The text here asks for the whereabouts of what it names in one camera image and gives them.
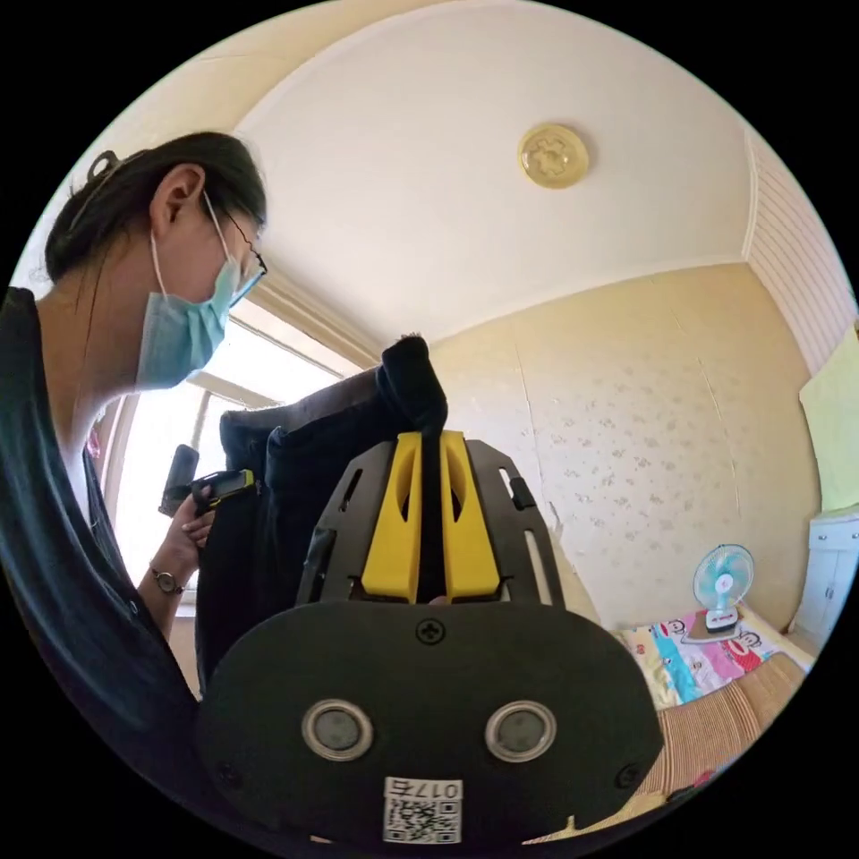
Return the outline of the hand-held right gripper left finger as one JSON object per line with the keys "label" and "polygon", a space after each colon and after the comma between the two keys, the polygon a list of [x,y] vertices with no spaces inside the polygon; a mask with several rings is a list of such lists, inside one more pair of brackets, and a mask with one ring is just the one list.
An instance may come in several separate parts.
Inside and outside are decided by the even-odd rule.
{"label": "hand-held right gripper left finger", "polygon": [[361,575],[364,592],[373,599],[415,601],[418,593],[422,529],[422,436],[401,434],[378,519]]}

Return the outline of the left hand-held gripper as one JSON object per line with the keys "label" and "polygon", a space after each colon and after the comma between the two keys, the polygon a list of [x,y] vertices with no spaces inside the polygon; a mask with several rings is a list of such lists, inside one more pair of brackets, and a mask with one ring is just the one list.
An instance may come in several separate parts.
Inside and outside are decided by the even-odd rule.
{"label": "left hand-held gripper", "polygon": [[227,498],[255,488],[256,480],[249,469],[212,472],[190,484],[197,515],[204,515]]}

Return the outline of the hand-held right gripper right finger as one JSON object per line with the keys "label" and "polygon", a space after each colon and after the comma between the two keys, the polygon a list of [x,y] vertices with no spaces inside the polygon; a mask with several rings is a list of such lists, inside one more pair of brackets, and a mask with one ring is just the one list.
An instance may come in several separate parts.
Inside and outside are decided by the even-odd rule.
{"label": "hand-held right gripper right finger", "polygon": [[464,435],[439,440],[442,544],[447,599],[492,599],[500,577]]}

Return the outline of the person's left hand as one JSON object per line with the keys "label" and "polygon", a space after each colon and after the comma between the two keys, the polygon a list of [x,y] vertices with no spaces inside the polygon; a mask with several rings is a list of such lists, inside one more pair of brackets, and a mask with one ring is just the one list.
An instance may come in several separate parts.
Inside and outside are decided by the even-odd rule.
{"label": "person's left hand", "polygon": [[205,487],[200,498],[189,495],[179,505],[157,557],[152,561],[154,569],[183,583],[198,569],[200,552],[206,546],[215,516],[208,505],[209,495],[210,487]]}

